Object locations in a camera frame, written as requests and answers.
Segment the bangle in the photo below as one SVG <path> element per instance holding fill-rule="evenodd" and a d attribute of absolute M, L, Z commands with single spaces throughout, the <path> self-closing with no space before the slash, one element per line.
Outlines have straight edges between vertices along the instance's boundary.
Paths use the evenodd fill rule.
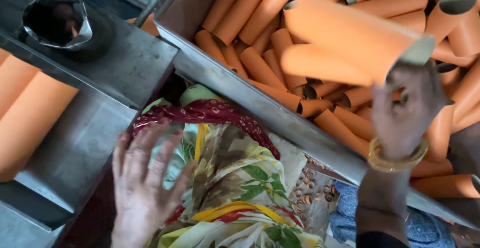
<path fill-rule="evenodd" d="M 370 166 L 381 172 L 398 172 L 406 169 L 414 168 L 422 158 L 428 152 L 428 143 L 426 140 L 422 139 L 420 145 L 417 147 L 417 151 L 410 155 L 399 160 L 391 161 L 387 160 L 380 156 L 382 146 L 378 138 L 373 139 L 370 142 L 370 153 L 368 155 L 368 163 Z"/>

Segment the hand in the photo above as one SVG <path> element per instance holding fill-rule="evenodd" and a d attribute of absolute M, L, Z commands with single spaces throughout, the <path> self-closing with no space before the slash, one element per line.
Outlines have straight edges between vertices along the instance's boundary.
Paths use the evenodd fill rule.
<path fill-rule="evenodd" d="M 172 153 L 183 138 L 182 131 L 163 142 L 148 169 L 152 148 L 169 125 L 167 119 L 152 123 L 150 128 L 140 131 L 129 147 L 128 133 L 118 136 L 112 162 L 117 207 L 113 248 L 142 248 L 180 204 L 195 163 L 185 165 L 171 190 L 165 190 L 162 182 Z"/>
<path fill-rule="evenodd" d="M 394 87 L 405 87 L 406 101 L 393 104 Z M 411 155 L 448 99 L 433 66 L 399 64 L 390 72 L 385 87 L 373 86 L 372 120 L 383 155 L 400 159 Z"/>

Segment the pile of cardboard tubes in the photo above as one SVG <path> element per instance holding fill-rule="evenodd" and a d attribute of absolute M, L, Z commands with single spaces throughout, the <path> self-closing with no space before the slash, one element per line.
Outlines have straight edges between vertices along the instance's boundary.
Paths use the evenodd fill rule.
<path fill-rule="evenodd" d="M 215 0 L 195 43 L 363 156 L 375 136 L 371 86 L 398 61 L 435 63 L 455 103 L 426 133 L 411 185 L 433 198 L 480 198 L 479 178 L 454 175 L 447 159 L 450 135 L 480 120 L 480 2 L 428 2 Z"/>

